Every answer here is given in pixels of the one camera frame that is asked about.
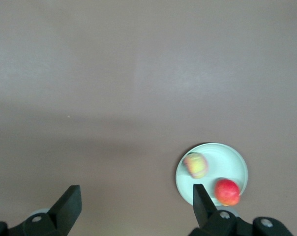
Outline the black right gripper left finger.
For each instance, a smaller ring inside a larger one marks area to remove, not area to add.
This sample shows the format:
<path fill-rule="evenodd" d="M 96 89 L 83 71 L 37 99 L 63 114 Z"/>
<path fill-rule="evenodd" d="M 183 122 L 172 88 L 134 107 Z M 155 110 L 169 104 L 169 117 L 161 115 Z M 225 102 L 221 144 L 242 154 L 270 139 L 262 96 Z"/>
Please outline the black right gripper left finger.
<path fill-rule="evenodd" d="M 68 236 L 81 211 L 81 188 L 72 185 L 47 213 L 36 213 L 13 228 L 0 221 L 0 236 Z"/>

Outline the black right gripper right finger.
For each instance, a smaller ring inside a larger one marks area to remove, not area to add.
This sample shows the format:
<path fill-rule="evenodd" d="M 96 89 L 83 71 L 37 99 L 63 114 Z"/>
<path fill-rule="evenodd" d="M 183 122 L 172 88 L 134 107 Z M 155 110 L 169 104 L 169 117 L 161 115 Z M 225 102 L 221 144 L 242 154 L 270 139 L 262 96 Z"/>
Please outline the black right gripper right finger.
<path fill-rule="evenodd" d="M 193 210 L 199 226 L 189 236 L 293 236 L 274 218 L 257 217 L 249 224 L 231 211 L 218 210 L 202 184 L 193 185 Z"/>

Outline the red pomegranate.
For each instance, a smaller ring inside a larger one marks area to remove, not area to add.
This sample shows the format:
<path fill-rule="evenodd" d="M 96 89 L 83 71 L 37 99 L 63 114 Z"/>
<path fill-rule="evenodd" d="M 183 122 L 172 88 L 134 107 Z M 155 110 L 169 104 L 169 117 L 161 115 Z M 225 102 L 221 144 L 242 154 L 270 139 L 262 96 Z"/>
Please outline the red pomegranate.
<path fill-rule="evenodd" d="M 240 201 L 240 189 L 234 181 L 220 179 L 215 183 L 214 196 L 223 206 L 235 206 Z"/>

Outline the yellow pink peach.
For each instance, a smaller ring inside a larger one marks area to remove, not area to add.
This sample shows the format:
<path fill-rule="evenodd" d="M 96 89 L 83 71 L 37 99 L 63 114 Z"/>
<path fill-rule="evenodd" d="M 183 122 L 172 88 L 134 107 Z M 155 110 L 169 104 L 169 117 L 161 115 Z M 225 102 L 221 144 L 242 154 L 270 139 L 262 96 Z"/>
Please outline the yellow pink peach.
<path fill-rule="evenodd" d="M 208 173 L 208 162 L 201 153 L 189 153 L 183 162 L 192 178 L 203 178 Z"/>

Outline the green round plate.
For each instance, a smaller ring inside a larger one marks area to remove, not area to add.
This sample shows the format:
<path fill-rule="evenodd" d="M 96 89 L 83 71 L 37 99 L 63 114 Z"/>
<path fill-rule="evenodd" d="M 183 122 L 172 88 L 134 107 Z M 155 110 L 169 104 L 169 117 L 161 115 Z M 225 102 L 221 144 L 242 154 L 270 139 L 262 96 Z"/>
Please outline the green round plate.
<path fill-rule="evenodd" d="M 193 178 L 184 164 L 191 153 L 201 154 L 208 163 L 208 172 L 202 178 Z M 214 187 L 218 180 L 230 179 L 243 194 L 248 182 L 248 169 L 243 157 L 232 147 L 221 143 L 203 143 L 188 150 L 178 163 L 175 180 L 181 197 L 193 204 L 193 185 L 202 184 L 216 206 L 222 204 L 216 199 Z"/>

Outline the brown table cover cloth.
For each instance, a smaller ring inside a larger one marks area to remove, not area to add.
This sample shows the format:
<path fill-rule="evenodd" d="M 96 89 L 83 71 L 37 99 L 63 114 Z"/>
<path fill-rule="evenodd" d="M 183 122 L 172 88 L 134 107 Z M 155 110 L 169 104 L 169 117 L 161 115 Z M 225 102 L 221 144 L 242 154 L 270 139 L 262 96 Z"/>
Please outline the brown table cover cloth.
<path fill-rule="evenodd" d="M 70 236 L 186 236 L 205 142 L 247 163 L 240 216 L 297 236 L 297 0 L 0 0 L 0 221 L 78 184 Z"/>

